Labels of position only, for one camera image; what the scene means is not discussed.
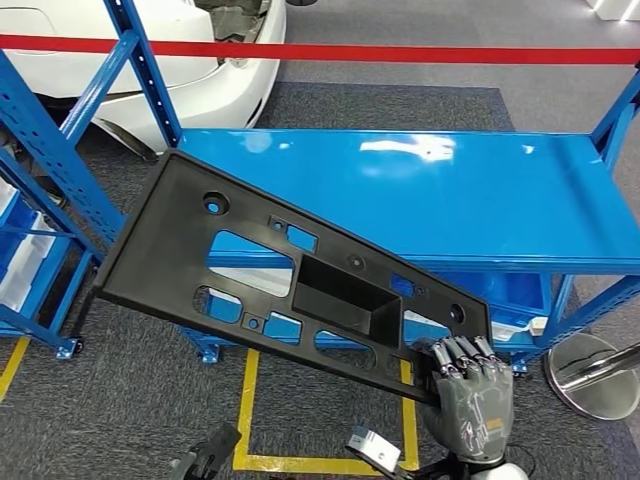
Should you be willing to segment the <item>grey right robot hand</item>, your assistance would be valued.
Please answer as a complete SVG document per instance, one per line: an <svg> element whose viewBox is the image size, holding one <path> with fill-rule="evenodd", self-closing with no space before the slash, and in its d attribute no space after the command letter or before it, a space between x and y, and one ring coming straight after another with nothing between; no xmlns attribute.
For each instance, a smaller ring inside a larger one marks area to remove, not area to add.
<svg viewBox="0 0 640 480"><path fill-rule="evenodd" d="M513 375L485 336L418 340L420 376L437 403L424 410L439 444L469 464L503 460L513 421Z"/></svg>

